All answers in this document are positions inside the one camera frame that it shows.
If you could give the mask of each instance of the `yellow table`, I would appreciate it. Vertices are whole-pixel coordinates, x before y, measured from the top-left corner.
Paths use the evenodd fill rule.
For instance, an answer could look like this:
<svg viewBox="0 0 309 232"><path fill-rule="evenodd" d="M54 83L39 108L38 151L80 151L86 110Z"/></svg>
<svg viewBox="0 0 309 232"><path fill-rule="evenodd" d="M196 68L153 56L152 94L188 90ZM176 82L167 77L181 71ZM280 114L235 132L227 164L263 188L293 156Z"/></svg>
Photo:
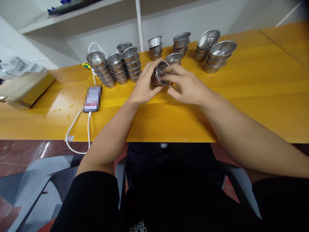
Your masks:
<svg viewBox="0 0 309 232"><path fill-rule="evenodd" d="M309 69L309 21L267 28L261 32Z"/></svg>
<svg viewBox="0 0 309 232"><path fill-rule="evenodd" d="M259 31L227 35L220 40L234 40L238 48L218 73L204 73L204 63L193 60L197 42L190 43L182 66L288 142L309 143L309 71ZM164 48L162 57L172 51L172 47ZM141 53L140 60L143 68L150 61L148 52ZM0 139L64 139L93 78L91 71L81 65L51 73L57 81L33 109L0 105ZM91 140L119 110L134 86L128 82L104 89L102 109L91 117ZM71 130L74 141L87 141L87 117L82 113ZM164 89L140 107L127 140L214 142L215 137L197 106L175 101Z"/></svg>

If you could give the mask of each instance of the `left hand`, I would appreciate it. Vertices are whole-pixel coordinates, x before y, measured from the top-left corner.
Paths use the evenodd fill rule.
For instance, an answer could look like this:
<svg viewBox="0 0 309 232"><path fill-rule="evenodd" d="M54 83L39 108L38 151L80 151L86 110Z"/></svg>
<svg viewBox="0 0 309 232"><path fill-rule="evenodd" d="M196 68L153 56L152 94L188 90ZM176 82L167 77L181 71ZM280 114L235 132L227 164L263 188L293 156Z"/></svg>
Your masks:
<svg viewBox="0 0 309 232"><path fill-rule="evenodd" d="M148 62L146 66L144 67L144 70L142 71L139 79L137 80L137 83L135 85L135 88L129 97L128 101L132 103L137 104L144 104L149 102L158 92L160 92L165 85L158 86L155 89L150 89L150 80L152 73L154 72L154 69L157 67L157 64L159 61L161 61L162 58L153 61Z"/></svg>

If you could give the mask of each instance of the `white shelf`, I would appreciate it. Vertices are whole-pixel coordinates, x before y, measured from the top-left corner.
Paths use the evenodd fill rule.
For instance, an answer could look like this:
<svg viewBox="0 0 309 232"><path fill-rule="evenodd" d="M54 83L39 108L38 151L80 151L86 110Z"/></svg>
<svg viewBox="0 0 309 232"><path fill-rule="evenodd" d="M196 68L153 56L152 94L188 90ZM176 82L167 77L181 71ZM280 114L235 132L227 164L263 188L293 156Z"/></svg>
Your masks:
<svg viewBox="0 0 309 232"><path fill-rule="evenodd" d="M18 31L21 34L25 34L25 33L40 29L42 27L53 25L55 23L67 20L69 18L76 17L78 15L82 15L84 13L87 13L87 12L90 12L90 11L93 11L93 10L96 10L96 9L99 9L99 8L102 8L107 5L111 5L111 4L120 2L120 1L123 1L123 0L102 0L100 2L86 6L84 8L71 11L69 13L66 13L60 16L55 16L52 18L48 16L48 12L46 9L45 12L42 12L39 16L35 17L33 20L31 20L29 23L27 23L23 28L19 29Z"/></svg>

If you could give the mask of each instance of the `phone screen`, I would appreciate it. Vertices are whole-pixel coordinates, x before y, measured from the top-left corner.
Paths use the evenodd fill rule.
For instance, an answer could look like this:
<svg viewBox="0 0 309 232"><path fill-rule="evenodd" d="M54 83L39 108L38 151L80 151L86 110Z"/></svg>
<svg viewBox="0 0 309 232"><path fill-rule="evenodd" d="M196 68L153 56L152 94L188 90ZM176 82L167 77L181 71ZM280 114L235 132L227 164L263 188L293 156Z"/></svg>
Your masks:
<svg viewBox="0 0 309 232"><path fill-rule="evenodd" d="M102 86L94 85L89 87L85 103L83 107L84 112L97 112L101 105Z"/></svg>

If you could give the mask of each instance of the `floor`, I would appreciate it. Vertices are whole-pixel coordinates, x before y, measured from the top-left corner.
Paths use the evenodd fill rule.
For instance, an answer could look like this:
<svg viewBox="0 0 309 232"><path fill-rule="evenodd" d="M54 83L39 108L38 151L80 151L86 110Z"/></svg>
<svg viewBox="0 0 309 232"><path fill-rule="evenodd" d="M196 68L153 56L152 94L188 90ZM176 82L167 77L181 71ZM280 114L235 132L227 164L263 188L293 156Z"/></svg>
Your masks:
<svg viewBox="0 0 309 232"><path fill-rule="evenodd" d="M79 152L85 152L88 149L87 142L71 142L70 145ZM211 146L217 160L237 165L219 144L213 143ZM309 154L307 144L294 144L294 146ZM126 150L127 144L115 160L115 170L117 163L126 156ZM35 159L73 154L75 153L67 147L63 140L0 140L0 177L26 171L28 165ZM225 180L223 190L228 196L239 202L228 178ZM12 207L0 196L0 232L5 231L14 222L19 210L19 207ZM49 231L51 226L50 222L40 231Z"/></svg>

